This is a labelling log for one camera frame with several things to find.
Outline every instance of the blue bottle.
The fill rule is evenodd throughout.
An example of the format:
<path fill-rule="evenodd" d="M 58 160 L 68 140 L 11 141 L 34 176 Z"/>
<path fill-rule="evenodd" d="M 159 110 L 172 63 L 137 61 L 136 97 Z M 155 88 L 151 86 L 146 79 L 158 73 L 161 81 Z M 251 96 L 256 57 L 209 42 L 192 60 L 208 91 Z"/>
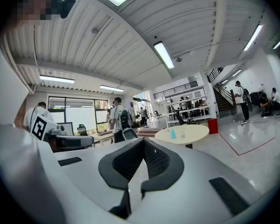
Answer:
<path fill-rule="evenodd" d="M 176 139 L 176 134 L 175 134 L 175 131 L 173 129 L 171 129 L 171 138 Z"/>

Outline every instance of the shelving unit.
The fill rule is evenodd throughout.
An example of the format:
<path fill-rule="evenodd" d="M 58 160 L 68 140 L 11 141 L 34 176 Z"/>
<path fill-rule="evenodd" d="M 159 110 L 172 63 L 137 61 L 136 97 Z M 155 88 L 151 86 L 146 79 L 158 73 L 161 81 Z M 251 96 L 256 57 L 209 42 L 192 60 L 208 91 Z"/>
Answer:
<path fill-rule="evenodd" d="M 201 93 L 201 96 L 199 97 L 194 97 L 194 92 L 195 91 L 198 91 L 198 90 L 202 90 L 202 93 Z M 197 116 L 197 117 L 193 117 L 191 118 L 192 120 L 201 120 L 201 119 L 209 119 L 211 118 L 211 114 L 210 114 L 210 104 L 208 104 L 208 97 L 207 95 L 205 94 L 205 90 L 204 90 L 204 86 L 201 85 L 201 86 L 197 86 L 197 87 L 194 87 L 194 88 L 191 88 L 191 89 L 187 89 L 187 90 L 183 90 L 179 93 L 174 93 L 174 94 L 171 94 L 171 95 L 167 95 L 167 96 L 164 96 L 163 97 L 163 107 L 164 107 L 164 110 L 167 111 L 168 110 L 168 106 L 170 105 L 177 105 L 179 103 L 181 103 L 180 101 L 180 97 L 183 96 L 187 96 L 189 94 L 193 94 L 193 97 L 190 98 L 190 99 L 185 99 L 183 100 L 182 103 L 184 102 L 191 102 L 193 100 L 199 100 L 199 99 L 205 99 L 206 100 L 206 103 L 207 105 L 204 105 L 204 106 L 200 106 L 200 107 L 197 107 L 197 108 L 193 108 L 193 109 L 187 109 L 187 110 L 180 110 L 179 113 L 185 113 L 185 112 L 192 112 L 192 111 L 195 111 L 195 110 L 203 110 L 203 109 L 208 109 L 209 111 L 209 114 L 207 115 L 202 115 L 202 116 Z M 173 101 L 172 103 L 170 102 L 167 102 L 167 99 L 171 98 L 172 100 L 176 100 L 178 99 L 178 101 Z M 176 120 L 170 120 L 169 118 L 169 115 L 174 115 L 175 112 L 166 112 L 166 123 L 167 123 L 167 127 L 168 127 L 168 124 L 172 124 L 172 123 L 179 123 L 179 121 L 176 119 Z"/>

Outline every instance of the table leg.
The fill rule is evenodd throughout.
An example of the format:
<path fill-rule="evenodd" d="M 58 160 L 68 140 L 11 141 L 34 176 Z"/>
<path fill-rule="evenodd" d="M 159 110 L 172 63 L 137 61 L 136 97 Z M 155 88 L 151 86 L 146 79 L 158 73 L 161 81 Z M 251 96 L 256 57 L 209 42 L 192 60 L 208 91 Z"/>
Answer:
<path fill-rule="evenodd" d="M 186 147 L 193 149 L 193 144 L 186 144 Z"/>

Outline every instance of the red trash bin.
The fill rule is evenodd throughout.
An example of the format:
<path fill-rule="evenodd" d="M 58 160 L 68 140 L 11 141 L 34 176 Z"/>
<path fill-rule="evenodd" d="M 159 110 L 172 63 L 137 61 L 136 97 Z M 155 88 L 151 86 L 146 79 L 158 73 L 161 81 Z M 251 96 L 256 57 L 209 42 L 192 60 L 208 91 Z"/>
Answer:
<path fill-rule="evenodd" d="M 218 133 L 218 121 L 217 119 L 209 119 L 208 121 L 210 134 Z"/>

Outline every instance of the metal railing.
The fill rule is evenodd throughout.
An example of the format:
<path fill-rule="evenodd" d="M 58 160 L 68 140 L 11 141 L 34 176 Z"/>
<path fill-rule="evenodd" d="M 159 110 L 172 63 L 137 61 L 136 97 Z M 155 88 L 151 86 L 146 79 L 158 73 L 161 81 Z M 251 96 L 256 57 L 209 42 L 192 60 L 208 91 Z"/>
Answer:
<path fill-rule="evenodd" d="M 167 95 L 173 95 L 175 93 L 178 93 L 178 92 L 181 92 L 181 91 L 193 88 L 193 87 L 197 87 L 197 86 L 198 86 L 197 81 L 183 84 L 183 85 L 180 85 L 180 86 L 177 86 L 177 87 L 174 87 L 174 88 L 171 88 L 171 89 L 159 92 L 159 93 L 155 93 L 154 98 L 157 99 L 157 98 L 162 98 Z"/>
<path fill-rule="evenodd" d="M 213 69 L 211 71 L 211 73 L 208 75 L 209 77 L 209 80 L 210 80 L 210 83 L 216 79 L 216 77 L 223 71 L 224 69 L 224 66 L 221 67 L 221 68 L 216 68 L 216 69 Z"/>
<path fill-rule="evenodd" d="M 237 108 L 237 104 L 235 102 L 235 96 L 233 94 L 233 90 L 230 90 L 230 93 L 224 89 L 224 87 L 216 84 L 215 87 L 218 89 L 219 93 L 229 102 L 233 105 L 234 108 Z"/>

